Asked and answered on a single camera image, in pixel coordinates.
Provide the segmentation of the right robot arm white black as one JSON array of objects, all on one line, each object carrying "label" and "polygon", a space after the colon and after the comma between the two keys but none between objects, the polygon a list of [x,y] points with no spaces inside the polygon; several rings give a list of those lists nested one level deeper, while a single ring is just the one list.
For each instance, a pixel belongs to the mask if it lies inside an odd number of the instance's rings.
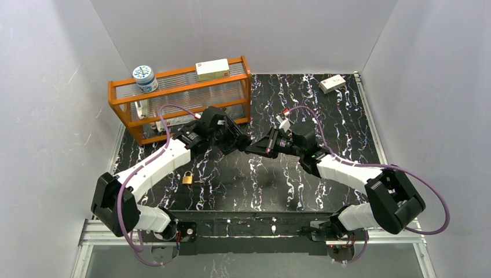
[{"label": "right robot arm white black", "polygon": [[272,127],[245,152],[266,158],[277,158],[280,153],[297,156],[305,172],[365,194],[366,203],[343,206],[330,216],[325,230],[335,236],[363,228],[382,228],[398,234],[426,208],[404,172],[338,161],[332,151],[321,146],[315,129],[309,126],[294,125],[288,131]]}]

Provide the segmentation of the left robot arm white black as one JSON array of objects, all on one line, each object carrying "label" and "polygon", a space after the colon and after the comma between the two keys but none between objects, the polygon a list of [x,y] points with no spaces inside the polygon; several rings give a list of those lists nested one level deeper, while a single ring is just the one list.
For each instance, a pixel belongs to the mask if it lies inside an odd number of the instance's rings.
[{"label": "left robot arm white black", "polygon": [[163,208],[138,204],[160,180],[216,147],[223,155],[243,152],[251,138],[222,109],[210,106],[184,124],[165,145],[127,170],[102,174],[90,211],[117,237],[133,230],[162,233],[173,216]]}]

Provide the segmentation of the black padlock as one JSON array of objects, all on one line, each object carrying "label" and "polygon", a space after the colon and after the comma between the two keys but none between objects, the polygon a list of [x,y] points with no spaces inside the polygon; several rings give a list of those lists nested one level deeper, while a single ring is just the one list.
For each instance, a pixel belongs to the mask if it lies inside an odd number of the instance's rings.
[{"label": "black padlock", "polygon": [[249,136],[240,136],[236,138],[236,148],[244,152],[247,147],[249,147],[252,143],[252,140],[249,138]]}]

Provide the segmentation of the small brass padlock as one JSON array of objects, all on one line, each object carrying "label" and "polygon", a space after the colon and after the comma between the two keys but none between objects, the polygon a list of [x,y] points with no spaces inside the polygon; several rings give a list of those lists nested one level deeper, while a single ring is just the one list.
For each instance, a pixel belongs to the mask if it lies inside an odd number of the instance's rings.
[{"label": "small brass padlock", "polygon": [[192,185],[193,184],[193,174],[191,171],[184,172],[182,176],[182,184],[183,185]]}]

